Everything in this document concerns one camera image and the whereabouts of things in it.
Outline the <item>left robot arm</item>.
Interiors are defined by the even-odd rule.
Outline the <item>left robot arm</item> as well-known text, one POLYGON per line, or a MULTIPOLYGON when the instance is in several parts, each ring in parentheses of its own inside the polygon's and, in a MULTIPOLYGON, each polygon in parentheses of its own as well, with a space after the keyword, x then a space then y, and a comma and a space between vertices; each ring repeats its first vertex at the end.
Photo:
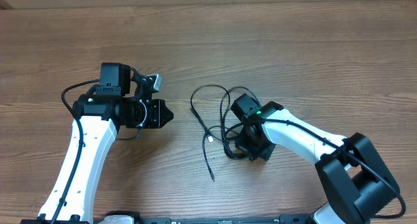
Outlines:
POLYGON ((72 135, 63 165, 46 202, 34 219, 22 223, 93 223, 96 191, 102 168, 121 126, 162 128, 173 113, 154 99, 160 74, 144 76, 121 63, 102 63, 100 78, 73 105, 72 135))

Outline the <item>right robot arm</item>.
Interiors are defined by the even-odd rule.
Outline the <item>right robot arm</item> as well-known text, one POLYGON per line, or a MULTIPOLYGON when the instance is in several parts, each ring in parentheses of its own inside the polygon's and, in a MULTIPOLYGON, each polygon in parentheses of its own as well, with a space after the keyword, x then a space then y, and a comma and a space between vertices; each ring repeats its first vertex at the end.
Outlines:
POLYGON ((363 134, 350 137, 320 130, 282 105, 261 105, 243 94, 231 106, 241 121, 236 147, 250 160, 268 160, 283 146, 312 164, 327 202, 312 214, 280 216, 288 223, 369 223, 400 196, 400 188, 373 143, 363 134))

